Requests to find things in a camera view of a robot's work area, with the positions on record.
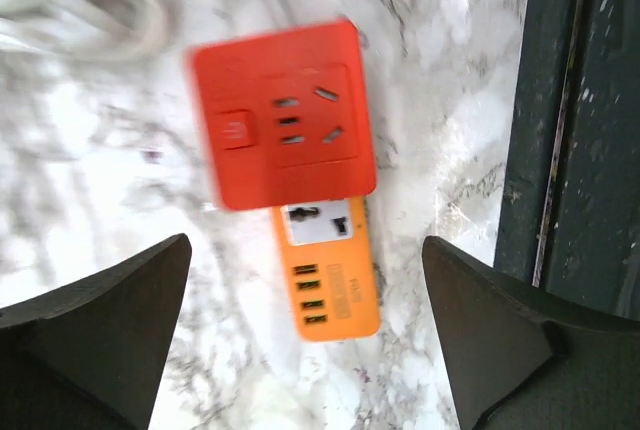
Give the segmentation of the orange power strip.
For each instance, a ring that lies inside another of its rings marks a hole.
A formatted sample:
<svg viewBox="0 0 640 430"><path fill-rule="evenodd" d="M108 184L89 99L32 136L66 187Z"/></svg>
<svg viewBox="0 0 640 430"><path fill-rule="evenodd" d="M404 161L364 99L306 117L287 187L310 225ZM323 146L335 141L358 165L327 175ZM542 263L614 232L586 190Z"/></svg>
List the orange power strip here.
<svg viewBox="0 0 640 430"><path fill-rule="evenodd" d="M294 321L311 342L368 337L381 323L365 199L273 207Z"/></svg>

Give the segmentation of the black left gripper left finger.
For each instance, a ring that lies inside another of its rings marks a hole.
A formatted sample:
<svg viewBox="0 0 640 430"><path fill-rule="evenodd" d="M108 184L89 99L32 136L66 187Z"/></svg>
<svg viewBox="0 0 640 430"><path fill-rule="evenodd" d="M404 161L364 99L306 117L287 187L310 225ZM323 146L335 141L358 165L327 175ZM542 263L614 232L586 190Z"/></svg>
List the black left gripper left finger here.
<svg viewBox="0 0 640 430"><path fill-rule="evenodd" d="M2 428L148 428L191 256L173 235L2 308Z"/></svg>

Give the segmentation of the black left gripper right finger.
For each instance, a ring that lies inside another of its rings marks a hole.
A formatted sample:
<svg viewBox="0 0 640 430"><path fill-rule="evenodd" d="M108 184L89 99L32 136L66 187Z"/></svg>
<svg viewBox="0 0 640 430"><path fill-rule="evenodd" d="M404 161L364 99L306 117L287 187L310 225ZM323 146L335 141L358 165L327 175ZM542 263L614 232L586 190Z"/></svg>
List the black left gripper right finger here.
<svg viewBox="0 0 640 430"><path fill-rule="evenodd" d="M461 428L638 428L638 322L527 285L437 236L422 261Z"/></svg>

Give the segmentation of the red cube socket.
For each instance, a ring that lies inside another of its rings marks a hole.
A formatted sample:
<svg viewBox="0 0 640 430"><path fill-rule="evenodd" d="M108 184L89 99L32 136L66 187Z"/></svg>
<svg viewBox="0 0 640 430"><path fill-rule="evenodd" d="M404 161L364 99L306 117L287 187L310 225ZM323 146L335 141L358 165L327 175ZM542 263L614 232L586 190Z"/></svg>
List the red cube socket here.
<svg viewBox="0 0 640 430"><path fill-rule="evenodd" d="M198 45L187 62L221 206L244 211L375 189L360 36L349 20Z"/></svg>

